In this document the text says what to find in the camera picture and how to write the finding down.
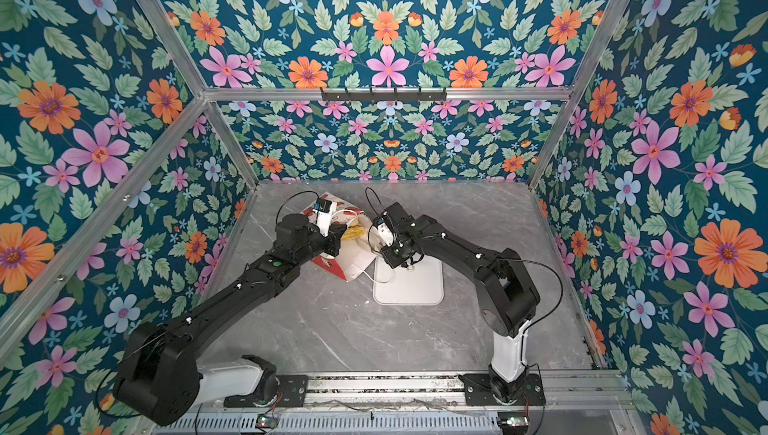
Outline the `red white paper bag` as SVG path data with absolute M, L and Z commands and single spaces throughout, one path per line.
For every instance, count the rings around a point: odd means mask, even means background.
M 357 240 L 342 240 L 341 250 L 336 257 L 321 254 L 314 258 L 312 263 L 346 282 L 364 275 L 374 283 L 375 260 L 380 256 L 376 252 L 378 240 L 374 237 L 371 219 L 358 206 L 329 192 L 323 193 L 320 198 L 327 198 L 337 203 L 331 225 L 341 224 L 348 226 L 357 221 L 366 227 L 366 234 Z M 302 213 L 315 223 L 313 209 L 314 205 L 311 204 Z

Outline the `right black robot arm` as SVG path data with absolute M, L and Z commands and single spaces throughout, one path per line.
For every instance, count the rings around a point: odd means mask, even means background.
M 431 257 L 473 282 L 479 312 L 494 333 L 487 390 L 503 404 L 515 401 L 529 372 L 527 335 L 541 301 L 519 254 L 473 244 L 428 215 L 411 216 L 398 203 L 374 219 L 373 229 L 390 267 L 405 268 Z

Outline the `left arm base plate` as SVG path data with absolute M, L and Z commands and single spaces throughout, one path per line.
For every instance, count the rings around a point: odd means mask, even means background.
M 275 375 L 257 386 L 254 393 L 234 395 L 224 400 L 226 408 L 298 408 L 308 394 L 306 375 Z

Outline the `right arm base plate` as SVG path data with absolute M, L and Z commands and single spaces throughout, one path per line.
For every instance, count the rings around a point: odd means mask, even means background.
M 458 376 L 464 385 L 465 403 L 469 406 L 544 406 L 546 397 L 541 377 L 524 373 L 514 382 L 485 373 Z

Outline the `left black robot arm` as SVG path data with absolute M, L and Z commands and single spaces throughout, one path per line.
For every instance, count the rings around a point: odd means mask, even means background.
M 272 248 L 229 286 L 164 324 L 145 322 L 133 331 L 114 379 L 117 401 L 161 426 L 178 420 L 202 401 L 199 356 L 243 316 L 287 289 L 304 264 L 323 253 L 338 255 L 347 227 L 333 224 L 322 233 L 306 215 L 290 214 L 275 230 Z

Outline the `round fake bread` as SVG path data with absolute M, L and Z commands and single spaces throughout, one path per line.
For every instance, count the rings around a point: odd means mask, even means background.
M 353 224 L 346 227 L 346 231 L 342 236 L 343 241 L 357 240 L 366 234 L 366 227 L 359 222 L 355 221 Z

